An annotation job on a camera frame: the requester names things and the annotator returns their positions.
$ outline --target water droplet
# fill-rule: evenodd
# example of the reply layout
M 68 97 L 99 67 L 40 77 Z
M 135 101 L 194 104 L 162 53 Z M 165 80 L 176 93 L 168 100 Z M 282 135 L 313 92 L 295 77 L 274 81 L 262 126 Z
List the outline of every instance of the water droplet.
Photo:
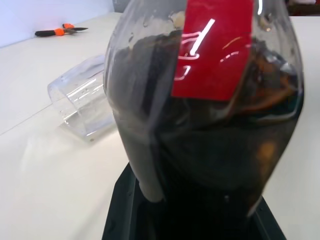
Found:
M 230 197 L 228 195 L 225 195 L 224 200 L 228 203 L 230 201 Z
M 152 16 L 145 16 L 143 20 L 143 26 L 146 28 L 149 26 L 150 22 L 153 20 Z
M 176 29 L 182 29 L 185 25 L 186 20 L 185 12 L 179 11 L 177 13 L 172 13 L 171 15 L 169 15 L 169 19 L 171 19 L 171 21 L 173 22 L 173 26 Z
M 273 27 L 272 23 L 273 23 L 273 19 L 271 14 L 259 16 L 258 24 L 263 31 L 270 32 Z
M 129 43 L 132 41 L 132 39 L 134 39 L 134 33 L 133 32 L 130 34 Z

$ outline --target white surface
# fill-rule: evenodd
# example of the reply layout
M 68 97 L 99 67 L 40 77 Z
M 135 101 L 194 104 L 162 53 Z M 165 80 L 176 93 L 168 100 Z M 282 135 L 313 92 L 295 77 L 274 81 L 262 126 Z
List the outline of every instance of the white surface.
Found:
M 288 240 L 320 237 L 320 17 L 293 17 L 303 58 L 305 99 L 294 135 L 264 197 Z
M 112 0 L 1 0 L 0 47 L 113 12 Z
M 48 106 L 46 86 L 52 79 L 104 51 L 118 18 L 111 14 L 88 22 L 92 30 L 84 38 L 33 39 L 0 52 L 0 66 L 5 66 L 0 74 L 10 77 L 5 72 L 15 68 L 10 84 L 0 86 L 0 120 L 6 129 Z M 320 18 L 295 17 L 293 22 L 304 60 L 305 104 L 264 197 L 288 240 L 315 240 L 320 236 L 320 36 L 314 30 Z M 41 55 L 39 44 L 50 55 Z M 20 50 L 29 57 L 11 62 L 13 67 L 11 58 L 2 57 Z M 27 68 L 24 64 L 33 66 L 31 73 L 18 74 Z M 4 107 L 8 98 L 11 108 Z M 101 239 L 114 183 L 128 163 L 121 139 L 114 132 L 87 145 L 60 123 L 49 105 L 0 136 L 0 239 Z
M 0 48 L 0 135 L 50 105 L 47 85 L 104 54 L 119 13 L 85 21 L 75 35 L 33 38 Z

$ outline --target black stand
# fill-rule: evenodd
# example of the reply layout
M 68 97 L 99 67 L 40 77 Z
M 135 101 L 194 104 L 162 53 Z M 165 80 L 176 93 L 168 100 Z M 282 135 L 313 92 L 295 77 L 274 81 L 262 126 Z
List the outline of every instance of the black stand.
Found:
M 128 164 L 114 186 L 102 240 L 149 240 L 153 233 L 148 232 L 147 204 Z M 263 199 L 249 225 L 246 240 L 285 239 Z

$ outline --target white wall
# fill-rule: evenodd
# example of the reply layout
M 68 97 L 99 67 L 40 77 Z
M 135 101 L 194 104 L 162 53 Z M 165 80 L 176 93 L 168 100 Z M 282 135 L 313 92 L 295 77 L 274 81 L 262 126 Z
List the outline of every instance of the white wall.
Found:
M 0 0 L 0 47 L 113 11 L 112 0 Z

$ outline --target clear plastic cup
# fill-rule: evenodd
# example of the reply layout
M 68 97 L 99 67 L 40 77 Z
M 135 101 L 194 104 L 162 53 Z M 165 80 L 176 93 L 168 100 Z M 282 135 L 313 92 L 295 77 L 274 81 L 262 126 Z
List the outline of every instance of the clear plastic cup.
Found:
M 89 58 L 48 85 L 53 106 L 66 126 L 82 137 L 114 125 L 103 86 L 104 63 L 103 55 Z

